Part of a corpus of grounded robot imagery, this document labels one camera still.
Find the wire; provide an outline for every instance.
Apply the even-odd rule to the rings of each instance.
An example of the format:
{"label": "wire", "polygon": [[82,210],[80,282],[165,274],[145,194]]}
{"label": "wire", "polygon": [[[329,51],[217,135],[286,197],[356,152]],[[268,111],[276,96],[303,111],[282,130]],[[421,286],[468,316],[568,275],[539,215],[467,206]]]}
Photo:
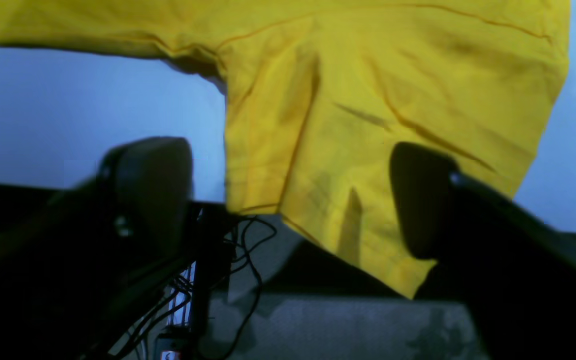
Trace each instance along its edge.
{"label": "wire", "polygon": [[[135,347],[137,347],[137,344],[139,344],[139,341],[136,341],[136,340],[138,338],[142,338],[142,335],[144,335],[144,334],[147,335],[146,331],[142,331],[142,328],[144,328],[144,326],[146,325],[146,323],[148,321],[153,319],[153,317],[157,314],[157,312],[159,310],[161,310],[164,306],[166,306],[168,303],[170,303],[170,301],[172,301],[174,298],[176,298],[178,293],[179,293],[178,291],[175,291],[173,294],[166,297],[162,302],[158,303],[158,305],[153,307],[150,310],[150,312],[148,312],[148,314],[146,314],[146,316],[144,316],[141,319],[141,321],[139,322],[137,327],[135,327],[134,332],[128,338],[128,342],[126,342],[126,344],[124,344],[124,346],[121,348],[121,350],[119,350],[119,352],[114,356],[116,359],[125,358],[130,353],[130,351],[133,351],[133,349]],[[148,324],[148,328],[150,329],[152,325],[153,325],[153,322],[150,322],[150,324]]]}
{"label": "wire", "polygon": [[250,271],[252,271],[252,274],[253,274],[254,278],[256,279],[257,287],[256,287],[256,294],[254,296],[254,301],[252,303],[252,306],[250,307],[250,311],[247,313],[246,317],[244,317],[244,320],[241,322],[241,325],[239,326],[237,333],[235,335],[235,339],[233,340],[228,351],[226,351],[226,353],[223,354],[221,357],[209,358],[209,357],[202,355],[198,349],[197,356],[201,360],[226,360],[228,357],[233,355],[235,348],[237,347],[237,344],[240,341],[240,337],[242,337],[243,330],[244,330],[244,328],[246,328],[246,324],[248,323],[248,321],[250,320],[252,315],[255,313],[255,310],[257,310],[257,307],[259,305],[259,300],[261,299],[263,281],[261,279],[261,275],[259,274],[259,271],[255,267],[255,265],[252,263],[252,259],[250,258],[250,251],[248,251],[248,248],[246,247],[246,232],[248,231],[248,229],[250,228],[250,226],[253,223],[254,223],[254,221],[251,220],[248,224],[246,224],[246,227],[244,227],[244,230],[241,233],[241,245],[243,246],[243,248],[245,250],[244,256],[246,256],[246,264],[250,265]]}
{"label": "wire", "polygon": [[183,277],[181,274],[178,275],[176,278],[174,278],[173,280],[174,283],[179,283],[178,285],[180,285],[180,287],[185,288],[187,291],[193,291],[195,289],[194,285],[192,285],[192,283],[190,283],[190,280],[188,280],[187,278]]}
{"label": "wire", "polygon": [[[177,305],[177,306],[173,307],[172,309],[164,312],[162,315],[156,317],[153,321],[151,321],[150,324],[148,325],[148,327],[146,328],[146,330],[144,330],[144,331],[141,333],[141,335],[139,335],[139,337],[137,337],[137,339],[136,339],[135,341],[137,341],[137,342],[142,342],[142,341],[144,341],[144,339],[148,336],[148,333],[150,333],[150,331],[153,330],[153,328],[154,328],[155,326],[157,326],[157,324],[160,323],[160,321],[166,319],[167,317],[170,316],[170,314],[176,313],[177,310],[183,308],[183,307],[186,306],[188,303],[190,303],[190,300],[191,300],[190,294],[189,294],[189,293],[185,293],[184,295],[185,295],[185,299],[183,299],[183,301],[182,301],[179,305]],[[123,354],[123,357],[125,357],[125,356],[128,355],[129,353],[130,353],[130,350],[127,350],[127,353],[126,353],[126,354]],[[117,356],[121,359],[121,357],[120,357],[121,355],[122,355],[122,352],[120,351],[120,352],[117,354]]]}
{"label": "wire", "polygon": [[246,262],[244,262],[240,267],[234,269],[233,271],[231,271],[231,274],[234,274],[237,271],[240,271],[241,269],[245,268],[247,264],[249,264],[250,260],[250,254],[256,249],[258,248],[260,245],[262,245],[263,243],[267,242],[268,240],[274,238],[277,235],[277,228],[275,226],[273,226],[272,224],[268,223],[267,221],[263,221],[262,219],[258,218],[258,217],[253,217],[248,219],[249,223],[246,224],[246,227],[244,228],[244,231],[246,231],[253,223],[261,223],[263,225],[266,225],[268,228],[270,228],[270,230],[272,230],[272,234],[268,235],[266,237],[264,237],[263,239],[261,239],[260,241],[258,241],[256,244],[254,244],[250,249],[246,249],[244,246],[242,246],[242,244],[239,243],[235,243],[236,246],[243,248],[244,249],[244,254],[242,256],[237,257],[236,259],[234,259],[232,261],[233,264],[240,262],[241,260],[246,259]]}
{"label": "wire", "polygon": [[[128,330],[126,330],[126,335],[128,335],[128,338],[133,337],[132,333],[130,333],[130,331],[128,331]],[[142,354],[139,353],[139,347],[137,347],[137,346],[134,347],[134,353],[135,353],[135,355],[137,355],[137,360],[142,360]]]}
{"label": "wire", "polygon": [[240,267],[231,270],[227,275],[223,276],[222,278],[220,278],[217,282],[215,282],[213,285],[211,285],[211,287],[208,287],[208,290],[214,290],[216,287],[219,286],[219,284],[221,284],[222,282],[224,282],[224,280],[228,279],[231,275],[238,273],[244,269],[246,269],[246,267],[248,266],[249,262],[245,262],[243,265],[241,265]]}
{"label": "wire", "polygon": [[[184,295],[184,296],[183,296],[183,301],[186,302],[186,304],[187,304],[188,302],[187,302],[186,300],[187,300],[187,299],[190,299],[190,298],[192,297],[192,296],[190,295],[190,293],[189,293],[188,291],[186,291],[185,289],[183,289],[182,287],[177,287],[175,284],[171,284],[171,285],[172,285],[173,289],[175,289],[176,291],[178,291],[179,293],[181,293],[181,294]],[[181,316],[181,325],[182,325],[182,326],[184,325],[184,321],[185,321],[185,319],[186,319],[186,315],[185,315],[185,314],[186,314],[186,310],[184,309],[184,310],[183,310],[183,313],[182,313],[182,316]],[[169,319],[168,325],[170,325],[170,326],[176,325],[176,324],[175,324],[175,313],[172,312],[171,314],[169,314],[169,316],[170,316],[170,319]]]}
{"label": "wire", "polygon": [[238,244],[240,243],[239,237],[240,237],[240,223],[236,223],[233,227],[232,230],[230,231],[230,237],[232,238],[232,242],[234,244]]}
{"label": "wire", "polygon": [[148,360],[151,358],[151,354],[148,350],[148,337],[146,337],[142,342],[141,342],[141,347],[143,348],[143,353],[144,353],[144,358],[145,360]]}

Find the stain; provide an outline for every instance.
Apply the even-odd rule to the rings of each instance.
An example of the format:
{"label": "stain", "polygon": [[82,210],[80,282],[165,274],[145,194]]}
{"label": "stain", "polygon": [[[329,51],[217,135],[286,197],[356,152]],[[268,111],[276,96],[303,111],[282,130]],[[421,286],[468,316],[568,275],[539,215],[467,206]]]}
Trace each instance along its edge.
{"label": "stain", "polygon": [[464,340],[459,326],[446,324],[446,310],[439,307],[430,310],[429,323],[406,344],[416,351],[414,360],[486,359],[476,339]]}

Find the cloth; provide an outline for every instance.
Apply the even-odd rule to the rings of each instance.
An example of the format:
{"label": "cloth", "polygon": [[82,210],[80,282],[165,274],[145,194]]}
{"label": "cloth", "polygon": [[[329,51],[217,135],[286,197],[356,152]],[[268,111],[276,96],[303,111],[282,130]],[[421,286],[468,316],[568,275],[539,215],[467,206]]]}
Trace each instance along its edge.
{"label": "cloth", "polygon": [[0,0],[0,46],[192,57],[228,84],[227,207],[412,297],[396,143],[511,196],[567,75],[568,0]]}

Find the gray fabric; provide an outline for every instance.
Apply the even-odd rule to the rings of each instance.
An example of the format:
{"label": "gray fabric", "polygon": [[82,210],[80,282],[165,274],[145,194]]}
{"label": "gray fabric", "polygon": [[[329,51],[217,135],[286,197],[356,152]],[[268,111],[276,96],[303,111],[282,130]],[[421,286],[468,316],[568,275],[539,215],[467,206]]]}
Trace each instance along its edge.
{"label": "gray fabric", "polygon": [[[279,230],[259,246],[253,262],[269,281],[302,241],[278,216],[263,216]],[[253,246],[270,233],[254,224],[247,234]],[[229,294],[215,292],[208,333],[200,348],[221,356],[253,303],[256,280],[249,269],[231,277]],[[322,296],[262,292],[259,306],[239,340],[232,360],[381,360],[486,359],[470,316],[454,303],[396,298]]]}

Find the seam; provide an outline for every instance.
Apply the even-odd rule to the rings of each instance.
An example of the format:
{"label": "seam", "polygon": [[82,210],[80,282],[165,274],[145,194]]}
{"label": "seam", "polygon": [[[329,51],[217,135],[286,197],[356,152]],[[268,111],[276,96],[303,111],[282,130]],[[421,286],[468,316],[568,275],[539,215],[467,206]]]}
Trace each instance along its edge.
{"label": "seam", "polygon": [[283,214],[281,211],[279,212],[279,214],[281,214],[281,218],[283,218],[283,221],[286,223],[289,223],[288,225],[293,226],[295,228],[297,228],[299,231],[301,231],[304,235],[306,235],[307,239],[309,242],[316,244],[317,246],[319,246],[320,248],[323,249],[323,246],[320,244],[319,240],[317,240],[316,237],[314,237],[310,232],[306,231],[304,228],[302,228],[301,226],[299,226],[297,223],[295,223],[295,221],[292,221],[292,219],[290,219],[288,216],[286,216],[285,214]]}
{"label": "seam", "polygon": [[278,207],[279,203],[267,203],[265,205],[256,205],[256,206],[251,206],[251,207],[244,207],[240,210],[238,210],[238,213],[247,213],[247,212],[253,212],[254,210],[260,210],[260,209],[265,209],[265,208],[276,208]]}
{"label": "seam", "polygon": [[383,9],[383,8],[421,8],[421,9],[435,9],[435,10],[443,10],[446,12],[450,12],[453,14],[457,14],[460,16],[466,16],[467,18],[474,18],[474,19],[478,19],[480,21],[482,21],[483,23],[487,23],[490,25],[495,25],[497,27],[504,27],[504,28],[510,28],[510,29],[514,29],[517,30],[519,32],[522,32],[524,34],[533,36],[533,37],[537,37],[539,39],[545,39],[546,41],[548,41],[548,43],[550,45],[553,45],[553,38],[549,35],[546,34],[539,34],[536,32],[532,32],[528,29],[524,29],[521,26],[517,26],[517,25],[513,25],[512,23],[504,23],[504,22],[498,22],[498,21],[493,21],[487,18],[483,18],[480,16],[477,16],[475,14],[470,14],[467,12],[463,12],[463,11],[459,11],[459,10],[455,10],[452,9],[450,7],[447,6],[441,6],[441,5],[434,5],[434,4],[384,4],[384,5],[373,5],[373,6],[354,6],[354,7],[344,7],[342,9],[332,9],[332,10],[328,10],[328,11],[316,11],[316,12],[311,12],[311,13],[307,13],[307,14],[303,14],[301,16],[297,16],[294,18],[290,18],[287,20],[282,20],[279,22],[275,22],[272,23],[270,25],[266,25],[263,27],[260,27],[258,29],[252,30],[246,34],[242,34],[242,35],[238,35],[238,36],[233,36],[231,38],[225,39],[224,41],[222,41],[219,45],[217,45],[217,47],[215,48],[215,53],[218,53],[220,51],[220,49],[224,46],[226,46],[229,43],[232,43],[234,41],[238,41],[238,40],[242,40],[242,39],[246,39],[249,37],[253,37],[257,34],[261,34],[263,32],[265,32],[266,30],[270,30],[272,28],[276,28],[276,27],[281,27],[282,25],[286,25],[288,23],[293,23],[295,21],[299,21],[299,20],[303,20],[303,19],[307,19],[307,18],[313,18],[315,16],[320,16],[320,15],[328,15],[328,14],[335,14],[335,13],[342,13],[342,12],[354,12],[357,10],[367,10],[367,9]]}
{"label": "seam", "polygon": [[[166,44],[161,41],[157,36],[149,36],[149,38],[131,38],[130,36],[124,36],[119,34],[106,34],[101,36],[93,36],[89,34],[80,34],[75,32],[63,32],[63,31],[50,31],[50,36],[54,37],[61,37],[63,38],[72,38],[72,39],[84,39],[85,42],[90,42],[92,44],[101,44],[101,46],[94,46],[94,49],[89,50],[86,46],[80,45],[73,45],[69,47],[68,45],[43,45],[41,43],[33,43],[32,41],[2,41],[0,42],[0,46],[10,47],[10,48],[42,48],[42,49],[54,49],[54,50],[65,50],[65,51],[75,51],[79,53],[89,53],[89,54],[99,54],[99,55],[117,55],[117,56],[125,56],[131,57],[135,59],[176,59],[178,56],[169,55],[168,52],[177,53],[183,52],[186,50],[190,50],[192,48],[197,48],[205,51],[207,54],[210,54],[212,59],[214,60],[215,64],[218,67],[223,68],[224,71],[227,71],[226,64],[222,61],[221,57],[217,56],[217,52],[212,50],[209,47],[204,45],[200,45],[198,43],[190,43],[185,46],[181,46],[178,48],[169,48]],[[23,30],[23,38],[35,38],[35,39],[44,39],[46,38],[46,31],[41,29],[30,28],[28,30]],[[157,48],[161,54],[153,54],[153,55],[134,55],[134,54],[126,54],[121,52],[115,51],[107,51],[102,50],[105,48],[103,43],[110,41],[113,45],[124,45],[124,44],[150,44]]]}

